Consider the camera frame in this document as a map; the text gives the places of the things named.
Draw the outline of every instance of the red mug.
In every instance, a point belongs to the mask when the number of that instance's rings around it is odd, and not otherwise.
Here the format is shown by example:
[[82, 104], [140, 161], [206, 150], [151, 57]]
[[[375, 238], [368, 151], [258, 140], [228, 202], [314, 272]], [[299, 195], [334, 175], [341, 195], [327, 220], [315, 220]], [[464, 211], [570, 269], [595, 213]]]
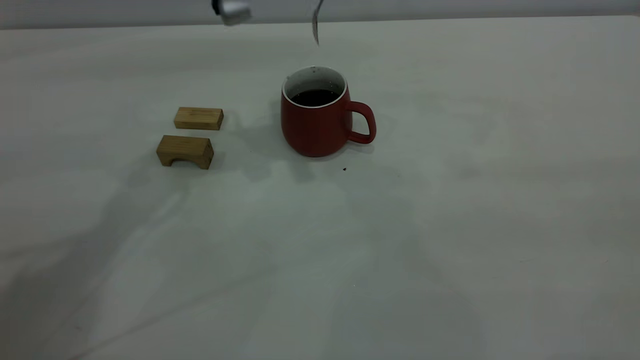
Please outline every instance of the red mug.
[[[337, 99], [329, 98], [331, 101], [327, 104], [316, 104], [318, 106], [304, 106], [292, 100], [310, 90], [329, 90], [340, 95]], [[367, 119], [368, 135], [351, 130], [353, 111]], [[331, 155], [348, 140], [370, 143], [376, 137], [376, 119], [371, 108], [351, 101], [344, 76], [328, 67], [306, 67], [287, 76], [282, 85], [280, 120], [284, 138], [305, 156]]]

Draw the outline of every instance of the white table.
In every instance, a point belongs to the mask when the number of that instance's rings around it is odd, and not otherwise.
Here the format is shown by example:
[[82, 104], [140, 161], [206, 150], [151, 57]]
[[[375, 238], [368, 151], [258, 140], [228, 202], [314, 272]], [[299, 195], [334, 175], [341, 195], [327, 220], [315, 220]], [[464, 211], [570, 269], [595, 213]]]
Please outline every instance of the white table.
[[[640, 18], [0, 32], [2, 359], [638, 359]], [[284, 142], [343, 72], [370, 146]], [[220, 107], [221, 131], [175, 129]], [[356, 129], [366, 128], [357, 117]], [[162, 167], [206, 136], [208, 171]]]

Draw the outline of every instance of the rectangular wooden block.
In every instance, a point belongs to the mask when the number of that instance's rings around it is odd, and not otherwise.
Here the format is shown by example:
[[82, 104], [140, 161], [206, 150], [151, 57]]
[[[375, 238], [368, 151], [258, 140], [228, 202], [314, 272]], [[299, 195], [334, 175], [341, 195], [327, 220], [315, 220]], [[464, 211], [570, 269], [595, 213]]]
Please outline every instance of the rectangular wooden block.
[[220, 130], [222, 109], [179, 108], [173, 123], [177, 129]]
[[207, 138], [164, 135], [156, 154], [166, 167], [170, 167], [175, 160], [187, 160], [208, 169], [213, 159], [213, 147]]

